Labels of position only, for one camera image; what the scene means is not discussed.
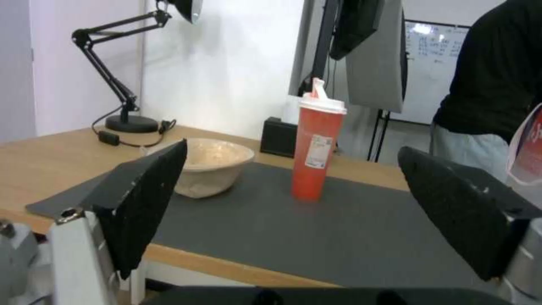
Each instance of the person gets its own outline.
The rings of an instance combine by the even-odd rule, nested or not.
[[[430,153],[505,181],[508,145],[536,104],[541,68],[542,0],[507,0],[483,15],[433,119]]]

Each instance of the white lid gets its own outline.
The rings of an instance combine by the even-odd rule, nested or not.
[[[346,114],[344,102],[336,99],[316,99],[308,95],[304,95],[303,99],[299,102],[299,106],[338,115]]]

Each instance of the plastic cup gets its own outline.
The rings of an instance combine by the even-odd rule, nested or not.
[[[320,199],[345,114],[342,101],[304,98],[300,102],[292,173],[292,195],[296,199]]]

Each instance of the desk lamp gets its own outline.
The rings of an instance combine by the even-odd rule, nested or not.
[[[160,2],[164,2],[163,8],[160,8]],[[171,15],[167,13],[167,6],[169,4],[173,4],[177,8],[179,13],[188,22],[193,24],[199,18],[202,7],[202,0],[156,0],[156,10],[153,12],[109,24],[104,24],[95,28],[78,29],[73,32],[73,42],[81,49],[83,54],[88,58],[94,68],[96,68],[98,73],[100,73],[107,85],[119,98],[121,104],[117,109],[99,118],[96,122],[94,122],[94,124],[120,110],[120,115],[107,117],[105,123],[106,128],[115,131],[130,133],[155,132],[158,130],[160,134],[163,134],[165,131],[173,127],[173,124],[171,123],[164,126],[163,122],[162,127],[160,127],[159,130],[158,123],[151,118],[146,118],[142,116],[129,116],[128,113],[130,111],[139,110],[139,107],[137,107],[136,105],[137,96],[118,78],[113,76],[113,74],[109,71],[109,69],[105,66],[105,64],[100,60],[100,58],[93,50],[94,45],[97,45],[98,43],[118,39],[121,37],[127,37],[133,34],[142,33],[157,28],[163,28],[166,25],[167,21],[171,18]],[[145,26],[139,29],[128,31],[109,30],[111,28],[124,26],[127,24],[151,18],[154,19],[156,23],[150,26]],[[103,142],[114,145],[119,144],[119,139],[117,135],[109,132],[104,132],[103,134],[99,134],[98,132],[96,133],[99,135],[100,140]]]

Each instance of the ceramic bowl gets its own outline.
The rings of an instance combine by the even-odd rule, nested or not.
[[[188,155],[175,192],[191,198],[209,197],[227,190],[243,166],[254,159],[254,151],[231,142],[188,138],[187,143]]]

